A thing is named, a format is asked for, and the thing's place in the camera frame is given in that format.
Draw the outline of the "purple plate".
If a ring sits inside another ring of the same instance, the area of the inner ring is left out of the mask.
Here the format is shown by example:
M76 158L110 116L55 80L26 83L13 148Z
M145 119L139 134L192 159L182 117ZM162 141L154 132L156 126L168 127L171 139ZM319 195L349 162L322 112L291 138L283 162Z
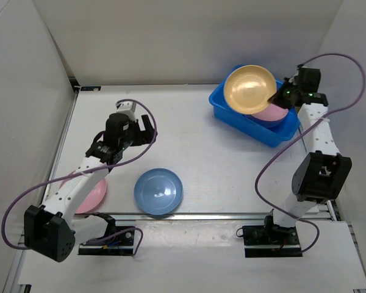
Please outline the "purple plate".
M277 119L277 120L261 120L261 119L258 119L256 117L253 117L252 115L245 115L245 117L255 123L257 123L258 125L261 125L265 128L274 128L278 125L280 125L284 119L286 118L287 115L283 116L282 118L280 119Z

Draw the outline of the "orange plate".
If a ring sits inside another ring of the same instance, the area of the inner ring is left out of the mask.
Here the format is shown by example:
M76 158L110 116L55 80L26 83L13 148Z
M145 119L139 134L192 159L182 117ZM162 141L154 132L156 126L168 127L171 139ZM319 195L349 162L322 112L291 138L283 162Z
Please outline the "orange plate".
M226 78L223 87L226 104L244 115L265 110L276 91L275 77L266 68L258 65L245 65L235 69Z

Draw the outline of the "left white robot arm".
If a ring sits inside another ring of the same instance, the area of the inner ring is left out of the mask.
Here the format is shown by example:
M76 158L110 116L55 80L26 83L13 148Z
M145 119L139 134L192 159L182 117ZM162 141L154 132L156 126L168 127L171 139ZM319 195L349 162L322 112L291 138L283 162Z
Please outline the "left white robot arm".
M137 119L124 113L114 113L106 121L87 150L80 166L66 179L61 188L39 207L29 206L24 213L24 244L27 248L56 262L62 262L77 245L109 244L120 234L114 219L94 212L75 219L79 206L94 187L115 167L124 165L123 152L129 147L150 147L157 136L152 114L142 115L144 129Z

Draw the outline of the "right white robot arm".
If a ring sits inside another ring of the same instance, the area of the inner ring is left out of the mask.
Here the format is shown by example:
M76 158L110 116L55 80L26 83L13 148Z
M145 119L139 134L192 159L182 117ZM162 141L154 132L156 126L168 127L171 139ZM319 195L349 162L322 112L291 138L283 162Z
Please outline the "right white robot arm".
M323 117L328 113L328 100L318 92L320 79L320 70L300 65L273 98L277 106L298 109L307 155L292 177L291 194L265 219L262 238L269 244L291 234L307 211L336 199L352 167L351 159L340 154L329 121Z

